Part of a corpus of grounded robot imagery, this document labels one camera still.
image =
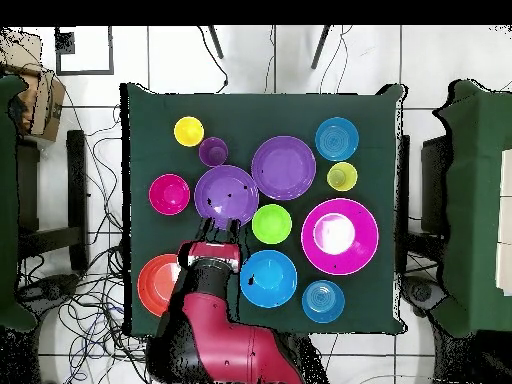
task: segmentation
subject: yellow-green cup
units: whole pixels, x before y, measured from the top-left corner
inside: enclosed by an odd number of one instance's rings
[[[266,244],[281,243],[292,230],[292,218],[282,206],[270,204],[259,208],[252,217],[252,232]]]
[[[193,116],[185,116],[176,122],[174,137],[182,146],[197,146],[204,137],[203,125],[199,119]]]
[[[348,191],[356,185],[357,170],[348,162],[338,162],[327,173],[327,182],[334,190]]]

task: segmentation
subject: magenta bowl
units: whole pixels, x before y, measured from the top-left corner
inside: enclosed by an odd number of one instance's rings
[[[159,176],[149,188],[149,202],[163,215],[176,215],[185,209],[190,200],[190,189],[179,175]]]
[[[363,205],[337,198],[320,203],[309,213],[301,242],[306,257],[320,271],[347,275],[370,262],[379,243],[379,229]]]

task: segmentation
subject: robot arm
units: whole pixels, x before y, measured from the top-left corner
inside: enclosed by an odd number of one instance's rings
[[[148,344],[148,370],[167,383],[303,384],[271,329],[228,319],[227,282],[241,267],[240,247],[233,243],[239,223],[228,228],[231,243],[206,242],[200,234],[208,230],[200,230],[199,241],[182,245],[182,272],[159,334]]]

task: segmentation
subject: blue plate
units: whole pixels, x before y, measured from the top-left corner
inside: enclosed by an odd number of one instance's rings
[[[345,296],[337,284],[318,280],[311,283],[302,295],[302,309],[312,321],[327,324],[343,312]]]
[[[315,144],[324,158],[340,162],[347,160],[356,151],[359,133],[348,119],[330,118],[316,130]]]
[[[240,286],[249,302],[275,308],[295,293],[297,271],[288,256],[277,250],[261,250],[242,266]]]

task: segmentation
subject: white tile floor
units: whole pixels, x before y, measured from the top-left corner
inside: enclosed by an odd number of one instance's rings
[[[263,93],[273,46],[269,40],[270,25],[217,26],[225,58],[221,66],[229,76],[225,93]],[[42,63],[55,69],[55,39],[53,28],[24,28],[38,34],[43,41]],[[75,58],[63,60],[63,70],[104,69],[106,65],[106,29],[76,27]],[[334,26],[328,36],[316,70],[310,69],[321,25],[277,27],[277,92],[318,92],[322,75],[339,43],[341,25]],[[217,91],[224,76],[212,62],[201,35],[194,27],[113,27],[114,74],[61,77],[77,107],[77,115],[86,133],[113,125],[113,107],[119,103],[121,82],[140,83],[154,92],[193,93]],[[215,54],[208,33],[206,39]],[[442,106],[447,98],[448,84],[457,78],[474,78],[490,89],[501,89],[512,80],[512,32],[497,26],[354,26],[345,35],[348,49],[346,72],[340,92],[375,94],[384,84],[403,83],[409,94],[404,102],[404,132],[411,135],[410,215],[421,216],[420,149],[423,141],[444,134],[432,110]],[[346,56],[343,46],[332,62],[322,86],[323,92],[333,92],[343,71]],[[268,90],[274,85],[273,64],[270,66]],[[57,142],[43,150],[39,176],[39,219],[41,229],[67,224],[65,137],[68,129],[77,129],[77,118],[69,99],[65,100]],[[120,125],[89,138],[91,147],[102,138],[96,149],[99,157],[114,169],[120,182]],[[88,173],[98,180],[91,160]],[[107,190],[112,190],[114,178],[101,169]],[[115,188],[110,209],[121,221],[122,193]],[[98,230],[104,216],[102,198],[89,185],[90,231]],[[411,226],[419,224],[411,221]],[[120,240],[119,233],[109,234],[103,223],[91,257]],[[69,271],[66,249],[45,255],[44,267],[35,275]],[[28,268],[38,259],[29,261]],[[106,272],[106,259],[91,270]],[[122,301],[122,290],[116,294]],[[331,384],[429,384],[434,367],[432,330],[426,319],[417,318],[405,302],[400,303],[400,316],[408,331],[398,336],[383,334],[312,335],[324,365],[332,351],[327,373]],[[79,310],[81,316],[88,312]],[[41,331],[40,359],[43,378],[61,383],[70,374],[69,348],[75,334],[67,329],[53,311]],[[61,310],[63,321],[76,329],[69,314]],[[110,367],[108,357],[91,359],[89,377],[73,384],[98,384]],[[101,384],[144,384],[130,363],[116,364]]]

